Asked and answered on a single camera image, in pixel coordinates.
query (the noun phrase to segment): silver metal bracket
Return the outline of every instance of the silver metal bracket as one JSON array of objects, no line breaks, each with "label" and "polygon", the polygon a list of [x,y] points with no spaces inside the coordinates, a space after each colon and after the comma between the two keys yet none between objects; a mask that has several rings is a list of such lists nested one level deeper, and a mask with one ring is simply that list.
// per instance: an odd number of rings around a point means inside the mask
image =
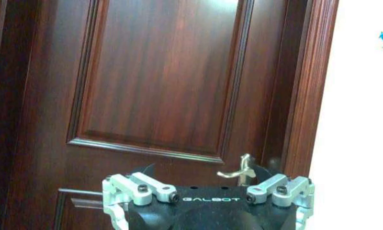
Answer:
[{"label": "silver metal bracket", "polygon": [[160,202],[178,201],[175,187],[160,183],[140,172],[132,173],[128,178],[115,174],[102,180],[103,213],[110,216],[115,230],[127,230],[123,212],[127,210],[127,203],[132,201],[136,206],[148,205],[152,194]]},{"label": "silver metal bracket", "polygon": [[247,187],[247,202],[261,204],[267,201],[267,196],[272,194],[277,186],[287,184],[287,176],[276,174],[257,185]]},{"label": "silver metal bracket", "polygon": [[136,184],[144,184],[151,190],[152,195],[159,202],[175,203],[178,194],[175,187],[171,184],[163,184],[140,172],[135,172],[130,176],[130,180]]},{"label": "silver metal bracket", "polygon": [[305,220],[313,215],[313,193],[315,185],[305,177],[296,177],[293,180],[276,174],[257,185],[247,187],[247,202],[252,205],[261,204],[271,195],[273,205],[288,207],[293,203],[296,208],[295,230],[303,230]]}]

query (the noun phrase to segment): silver door handle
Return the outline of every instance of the silver door handle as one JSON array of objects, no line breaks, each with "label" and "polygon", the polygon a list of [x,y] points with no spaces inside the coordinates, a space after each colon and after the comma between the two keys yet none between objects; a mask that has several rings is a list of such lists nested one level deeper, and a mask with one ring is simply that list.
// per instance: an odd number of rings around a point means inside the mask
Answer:
[{"label": "silver door handle", "polygon": [[240,156],[239,170],[235,172],[216,172],[216,175],[221,178],[237,177],[237,186],[248,186],[251,178],[255,178],[255,172],[249,165],[253,163],[253,158],[248,153]]}]

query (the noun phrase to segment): door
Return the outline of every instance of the door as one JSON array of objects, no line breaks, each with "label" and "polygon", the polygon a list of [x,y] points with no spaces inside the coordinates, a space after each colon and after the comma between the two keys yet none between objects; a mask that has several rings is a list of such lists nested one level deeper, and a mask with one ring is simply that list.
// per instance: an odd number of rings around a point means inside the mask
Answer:
[{"label": "door", "polygon": [[110,229],[100,180],[151,163],[235,184],[215,172],[261,157],[287,3],[40,2],[5,229]]}]

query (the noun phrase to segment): hex screw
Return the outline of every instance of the hex screw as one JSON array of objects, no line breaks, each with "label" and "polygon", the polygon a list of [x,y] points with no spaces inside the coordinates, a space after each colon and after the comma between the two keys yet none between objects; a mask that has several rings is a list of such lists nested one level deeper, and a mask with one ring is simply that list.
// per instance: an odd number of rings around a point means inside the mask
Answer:
[{"label": "hex screw", "polygon": [[252,204],[255,202],[255,196],[251,193],[247,193],[245,201],[248,204]]},{"label": "hex screw", "polygon": [[170,195],[168,195],[168,202],[170,203],[176,203],[179,200],[179,196],[176,194],[176,192],[171,192]]},{"label": "hex screw", "polygon": [[276,187],[276,192],[281,195],[287,194],[287,187],[284,187],[283,185]]},{"label": "hex screw", "polygon": [[138,192],[139,192],[139,193],[147,192],[147,185],[139,184],[139,186],[138,186]]}]

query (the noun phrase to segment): white wall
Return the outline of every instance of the white wall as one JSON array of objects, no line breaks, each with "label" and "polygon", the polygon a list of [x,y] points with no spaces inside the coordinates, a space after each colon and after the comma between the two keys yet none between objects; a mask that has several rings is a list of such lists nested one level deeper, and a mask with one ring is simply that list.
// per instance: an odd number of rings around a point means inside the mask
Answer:
[{"label": "white wall", "polygon": [[340,0],[309,177],[307,230],[383,230],[383,0]]}]

